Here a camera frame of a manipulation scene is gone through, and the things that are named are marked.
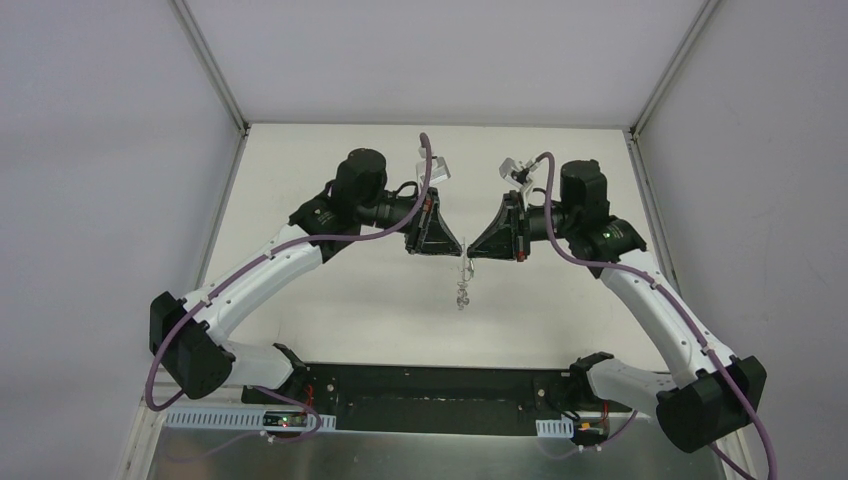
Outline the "large metal keyring with clips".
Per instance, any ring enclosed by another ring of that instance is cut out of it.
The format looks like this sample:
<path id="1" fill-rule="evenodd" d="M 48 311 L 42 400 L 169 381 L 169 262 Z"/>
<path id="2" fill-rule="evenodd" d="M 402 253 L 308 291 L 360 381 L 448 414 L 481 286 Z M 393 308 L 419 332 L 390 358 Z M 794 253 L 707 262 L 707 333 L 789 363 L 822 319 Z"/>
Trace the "large metal keyring with clips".
<path id="1" fill-rule="evenodd" d="M 459 311 L 464 311 L 470 305 L 469 284 L 475 277 L 475 266 L 473 259 L 469 256 L 469 244 L 465 237 L 462 238 L 461 247 L 459 280 L 456 283 L 456 306 Z"/>

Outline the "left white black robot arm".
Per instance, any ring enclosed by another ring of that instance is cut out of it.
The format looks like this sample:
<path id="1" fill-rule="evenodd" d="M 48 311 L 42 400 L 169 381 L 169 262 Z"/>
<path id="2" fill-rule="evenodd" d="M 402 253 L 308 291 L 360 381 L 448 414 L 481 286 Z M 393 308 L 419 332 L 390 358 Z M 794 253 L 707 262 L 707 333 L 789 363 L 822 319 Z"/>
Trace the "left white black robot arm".
<path id="1" fill-rule="evenodd" d="M 182 297 L 163 292 L 150 304 L 154 366 L 177 383 L 179 397 L 204 398 L 227 384 L 260 386 L 281 404 L 297 402 L 305 378 L 280 346 L 233 342 L 231 334 L 284 286 L 344 248 L 399 232 L 413 255 L 455 256 L 462 247 L 439 212 L 436 184 L 450 178 L 446 161 L 420 150 L 413 192 L 386 187 L 386 159 L 359 148 L 333 179 L 303 203 L 252 257 Z"/>

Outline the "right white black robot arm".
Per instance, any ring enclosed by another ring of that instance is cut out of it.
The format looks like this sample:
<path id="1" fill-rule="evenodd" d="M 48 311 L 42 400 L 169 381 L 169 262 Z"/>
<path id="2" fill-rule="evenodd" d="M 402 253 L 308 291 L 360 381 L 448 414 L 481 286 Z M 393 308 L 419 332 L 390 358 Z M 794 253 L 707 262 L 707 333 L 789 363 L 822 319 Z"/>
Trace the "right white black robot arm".
<path id="1" fill-rule="evenodd" d="M 767 373 L 754 356 L 741 358 L 716 339 L 682 298 L 667 287 L 645 240 L 610 212 L 608 182 L 595 160 L 559 171 L 559 191 L 530 205 L 540 162 L 506 159 L 500 176 L 513 185 L 487 229 L 471 244 L 475 259 L 522 262 L 531 245 L 568 243 L 568 260 L 584 266 L 628 308 L 666 364 L 664 373 L 632 367 L 598 352 L 575 361 L 569 400 L 583 410 L 604 400 L 654 418 L 679 450 L 696 452 L 751 424 Z"/>

